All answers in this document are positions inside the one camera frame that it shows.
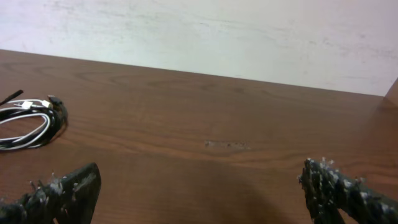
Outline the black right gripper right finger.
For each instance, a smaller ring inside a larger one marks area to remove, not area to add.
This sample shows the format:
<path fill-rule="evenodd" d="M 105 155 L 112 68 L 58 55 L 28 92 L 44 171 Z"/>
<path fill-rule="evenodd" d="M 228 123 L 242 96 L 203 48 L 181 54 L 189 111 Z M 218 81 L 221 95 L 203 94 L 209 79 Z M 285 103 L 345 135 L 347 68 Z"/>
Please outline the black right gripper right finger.
<path fill-rule="evenodd" d="M 326 161 L 304 161 L 298 176 L 312 222 L 345 224 L 340 210 L 361 224 L 397 224 L 397 201 L 332 169 Z"/>

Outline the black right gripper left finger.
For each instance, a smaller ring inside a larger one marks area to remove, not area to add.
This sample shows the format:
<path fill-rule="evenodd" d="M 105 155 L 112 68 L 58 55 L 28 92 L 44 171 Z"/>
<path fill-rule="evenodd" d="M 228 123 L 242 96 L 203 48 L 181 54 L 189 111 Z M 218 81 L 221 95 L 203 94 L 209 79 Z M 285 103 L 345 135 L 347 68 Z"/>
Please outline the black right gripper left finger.
<path fill-rule="evenodd" d="M 48 184 L 30 183 L 32 190 L 12 203 L 1 202 L 1 224 L 90 223 L 101 190 L 96 163 L 89 163 Z"/>

